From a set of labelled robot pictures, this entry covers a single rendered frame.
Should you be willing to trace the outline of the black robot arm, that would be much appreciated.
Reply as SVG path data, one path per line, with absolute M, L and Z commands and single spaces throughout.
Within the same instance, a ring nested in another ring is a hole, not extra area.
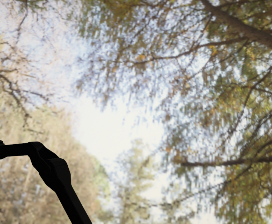
M 58 196 L 72 224 L 92 224 L 71 185 L 66 161 L 40 142 L 5 145 L 0 140 L 0 159 L 28 155 L 44 183 Z

